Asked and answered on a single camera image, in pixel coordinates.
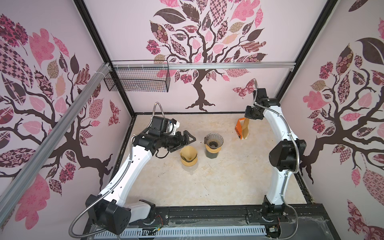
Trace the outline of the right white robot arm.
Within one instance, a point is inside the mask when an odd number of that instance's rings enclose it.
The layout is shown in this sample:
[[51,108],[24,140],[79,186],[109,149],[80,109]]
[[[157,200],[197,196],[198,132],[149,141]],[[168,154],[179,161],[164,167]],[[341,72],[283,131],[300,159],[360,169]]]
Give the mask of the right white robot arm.
[[289,179],[299,171],[300,157],[307,144],[293,133],[276,99],[255,97],[253,105],[246,108],[245,117],[252,120],[266,119],[277,140],[277,145],[269,153],[274,171],[261,210],[262,217],[270,222],[288,207],[285,194]]

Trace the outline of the grey glass dripper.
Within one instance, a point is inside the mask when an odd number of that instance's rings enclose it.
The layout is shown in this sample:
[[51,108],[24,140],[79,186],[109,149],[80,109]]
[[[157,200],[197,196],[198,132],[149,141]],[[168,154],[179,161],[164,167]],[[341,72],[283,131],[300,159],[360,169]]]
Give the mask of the grey glass dripper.
[[218,149],[224,144],[223,137],[218,133],[209,133],[204,139],[205,145],[210,149]]

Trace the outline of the orange coffee filter pack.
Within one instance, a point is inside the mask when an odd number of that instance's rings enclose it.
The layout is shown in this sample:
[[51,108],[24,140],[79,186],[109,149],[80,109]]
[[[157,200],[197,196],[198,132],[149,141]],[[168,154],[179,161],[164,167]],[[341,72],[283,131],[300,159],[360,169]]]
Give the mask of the orange coffee filter pack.
[[238,119],[237,124],[235,126],[235,131],[240,140],[244,139],[244,129],[243,129],[244,121],[245,121],[245,118]]

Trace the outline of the grey glass measuring cup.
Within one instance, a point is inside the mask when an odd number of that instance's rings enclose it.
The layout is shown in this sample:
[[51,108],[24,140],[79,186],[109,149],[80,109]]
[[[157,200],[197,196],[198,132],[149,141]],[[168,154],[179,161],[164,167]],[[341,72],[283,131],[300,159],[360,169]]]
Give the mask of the grey glass measuring cup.
[[206,157],[209,159],[215,159],[218,157],[219,153],[210,153],[210,152],[205,152]]

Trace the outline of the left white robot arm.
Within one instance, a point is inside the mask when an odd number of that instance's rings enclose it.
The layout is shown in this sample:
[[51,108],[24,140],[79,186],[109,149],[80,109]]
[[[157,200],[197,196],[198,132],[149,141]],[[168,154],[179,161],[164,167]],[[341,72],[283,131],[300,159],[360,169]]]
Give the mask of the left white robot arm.
[[140,133],[133,138],[131,153],[111,182],[95,196],[86,200],[86,213],[94,225],[113,234],[121,234],[129,223],[148,218],[154,205],[139,201],[125,208],[129,192],[146,163],[161,148],[175,152],[196,141],[187,130],[166,135],[164,133]]

